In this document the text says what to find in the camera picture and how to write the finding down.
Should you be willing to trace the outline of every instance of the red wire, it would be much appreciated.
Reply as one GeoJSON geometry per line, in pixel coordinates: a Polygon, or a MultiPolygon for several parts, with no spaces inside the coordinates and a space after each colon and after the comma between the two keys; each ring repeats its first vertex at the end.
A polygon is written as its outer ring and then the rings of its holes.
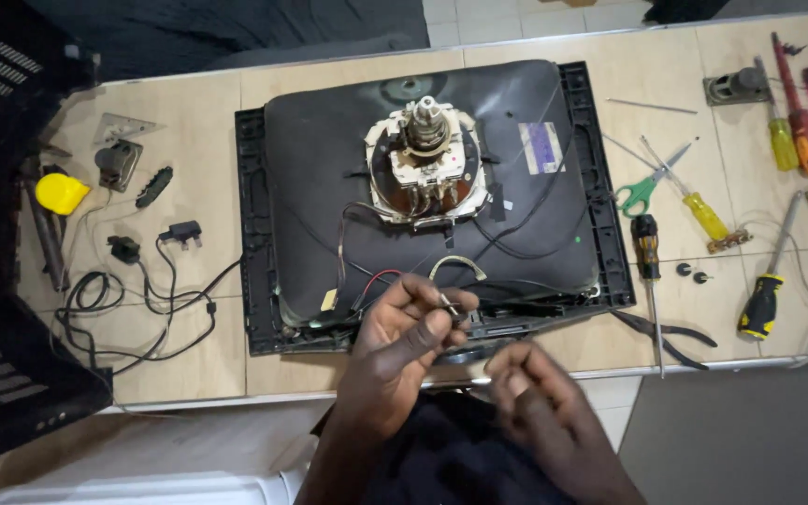
{"type": "Polygon", "coordinates": [[[400,270],[383,270],[383,271],[381,271],[381,272],[379,272],[379,273],[375,274],[375,275],[373,276],[373,278],[372,278],[372,279],[370,279],[370,281],[366,283],[366,288],[364,288],[364,292],[363,292],[363,293],[361,293],[361,294],[362,294],[362,295],[365,295],[365,294],[366,294],[366,291],[367,291],[367,290],[370,288],[370,286],[372,286],[372,285],[373,285],[373,283],[374,283],[374,282],[375,282],[377,279],[379,279],[379,278],[380,278],[382,275],[385,275],[385,274],[387,274],[387,273],[397,273],[397,274],[398,274],[398,276],[403,275],[403,274],[400,272],[400,270]]]}

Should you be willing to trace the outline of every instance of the hand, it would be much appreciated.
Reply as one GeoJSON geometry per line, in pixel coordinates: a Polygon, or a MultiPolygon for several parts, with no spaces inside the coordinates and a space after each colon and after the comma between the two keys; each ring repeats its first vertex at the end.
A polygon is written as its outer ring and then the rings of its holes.
{"type": "MultiPolygon", "coordinates": [[[[472,293],[443,292],[463,311],[478,307],[472,293]]],[[[361,325],[330,421],[382,440],[398,432],[438,354],[466,342],[469,322],[453,328],[442,305],[435,284],[417,275],[404,274],[387,289],[361,325]]]]}
{"type": "Polygon", "coordinates": [[[645,503],[582,388],[538,345],[510,344],[485,371],[505,430],[558,488],[580,503],[645,503]]]}

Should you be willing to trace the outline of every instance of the green scissors handle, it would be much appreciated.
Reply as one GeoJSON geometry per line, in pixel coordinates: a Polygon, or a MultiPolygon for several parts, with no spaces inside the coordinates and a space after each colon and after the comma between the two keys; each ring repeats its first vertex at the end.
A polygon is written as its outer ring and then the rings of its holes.
{"type": "Polygon", "coordinates": [[[616,200],[620,198],[620,193],[624,190],[628,191],[628,197],[622,203],[618,204],[619,210],[622,211],[623,216],[632,219],[647,213],[650,209],[650,195],[654,193],[657,188],[657,182],[666,175],[666,170],[660,169],[654,172],[650,177],[645,177],[641,182],[636,184],[628,184],[616,189],[616,200]],[[638,204],[643,204],[644,207],[640,212],[633,213],[631,210],[638,204]]]}

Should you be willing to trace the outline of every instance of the pliers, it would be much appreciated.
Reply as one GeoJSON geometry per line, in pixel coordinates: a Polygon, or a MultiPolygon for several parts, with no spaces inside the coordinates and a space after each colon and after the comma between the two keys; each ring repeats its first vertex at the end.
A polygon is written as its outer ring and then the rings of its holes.
{"type": "MultiPolygon", "coordinates": [[[[620,321],[628,325],[628,327],[631,328],[632,330],[635,330],[636,332],[639,333],[644,333],[645,335],[653,339],[654,343],[657,342],[657,329],[654,327],[653,323],[647,321],[645,318],[641,316],[635,316],[633,314],[627,314],[625,312],[620,312],[618,310],[613,310],[610,312],[610,314],[616,316],[616,319],[619,319],[620,321]]],[[[712,338],[709,338],[696,330],[691,330],[690,328],[661,325],[660,329],[663,334],[675,333],[679,335],[687,335],[692,339],[697,339],[705,343],[709,347],[719,347],[719,344],[715,343],[715,340],[713,340],[712,338]]],[[[681,363],[685,367],[696,368],[697,370],[709,370],[708,366],[693,361],[684,354],[681,354],[679,350],[672,347],[672,344],[670,344],[666,338],[663,338],[663,349],[665,349],[666,352],[668,352],[673,358],[677,359],[679,363],[681,363]]]]}

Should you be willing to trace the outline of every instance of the table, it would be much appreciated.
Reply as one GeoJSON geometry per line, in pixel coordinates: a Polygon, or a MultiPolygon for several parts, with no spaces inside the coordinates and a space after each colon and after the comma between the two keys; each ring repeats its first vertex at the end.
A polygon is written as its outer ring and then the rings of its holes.
{"type": "MultiPolygon", "coordinates": [[[[166,247],[179,272],[178,289],[202,288],[241,255],[239,192],[236,172],[233,112],[261,107],[281,94],[342,86],[399,75],[466,66],[492,65],[529,58],[567,63],[584,60],[591,74],[601,126],[609,135],[642,152],[637,141],[644,133],[664,155],[681,144],[693,146],[676,167],[686,184],[698,190],[729,228],[751,219],[780,222],[796,189],[808,189],[798,173],[779,173],[772,161],[764,105],[710,109],[701,89],[705,76],[734,72],[752,65],[762,55],[770,75],[777,75],[769,32],[786,41],[808,44],[808,15],[752,19],[683,27],[628,30],[593,35],[516,41],[449,50],[418,52],[301,65],[258,67],[196,75],[177,75],[109,83],[72,96],[53,120],[52,143],[73,153],[55,160],[74,176],[98,178],[92,139],[103,112],[111,112],[166,128],[140,137],[144,152],[124,194],[88,216],[79,217],[106,201],[104,189],[94,188],[70,219],[65,243],[73,246],[67,260],[75,282],[87,270],[102,265],[115,272],[130,289],[141,291],[138,267],[107,255],[109,235],[128,235],[142,247],[143,262],[152,282],[167,291],[170,272],[153,247],[154,237],[168,224],[196,219],[202,226],[200,249],[166,247]],[[697,115],[606,102],[606,97],[660,103],[695,109],[697,115]],[[132,201],[151,175],[164,166],[174,168],[169,188],[143,211],[132,201]]],[[[792,58],[796,75],[808,65],[808,48],[792,58]]],[[[777,97],[783,107],[783,94],[777,97]]],[[[650,173],[617,146],[605,142],[614,187],[635,182],[650,173]]],[[[706,251],[707,237],[681,204],[672,185],[662,185],[652,200],[660,223],[660,258],[664,272],[658,287],[664,324],[693,327],[712,336],[719,347],[710,349],[676,336],[672,343],[690,358],[721,367],[788,362],[802,353],[808,335],[808,296],[802,290],[796,254],[785,252],[779,323],[763,342],[739,339],[737,316],[750,294],[755,277],[765,269],[777,229],[749,224],[756,238],[715,256],[706,251]],[[674,274],[688,262],[712,277],[705,285],[674,274]]],[[[51,323],[52,310],[61,303],[46,276],[40,273],[42,254],[28,213],[22,216],[19,259],[22,280],[18,292],[40,317],[51,323]]],[[[628,221],[622,228],[626,239],[628,221]]],[[[808,281],[808,209],[798,213],[792,230],[800,247],[802,271],[808,281]]],[[[634,262],[634,253],[629,254],[634,262]]],[[[628,311],[647,316],[647,300],[636,278],[637,306],[628,311]]],[[[115,396],[122,404],[140,409],[177,405],[254,403],[314,396],[331,396],[345,366],[340,355],[292,355],[249,358],[243,331],[241,281],[233,271],[217,286],[214,333],[193,350],[174,360],[145,363],[119,375],[115,396]]],[[[150,314],[140,296],[128,293],[118,309],[84,320],[100,347],[141,352],[163,329],[163,317],[150,314]]],[[[174,317],[164,352],[179,349],[208,327],[204,307],[193,307],[174,317]]],[[[536,340],[576,376],[630,375],[655,371],[655,347],[612,316],[557,329],[536,340]]],[[[667,364],[676,362],[667,358],[667,364]]],[[[435,368],[434,384],[481,382],[481,363],[435,368]]],[[[678,369],[672,366],[669,370],[678,369]]]]}

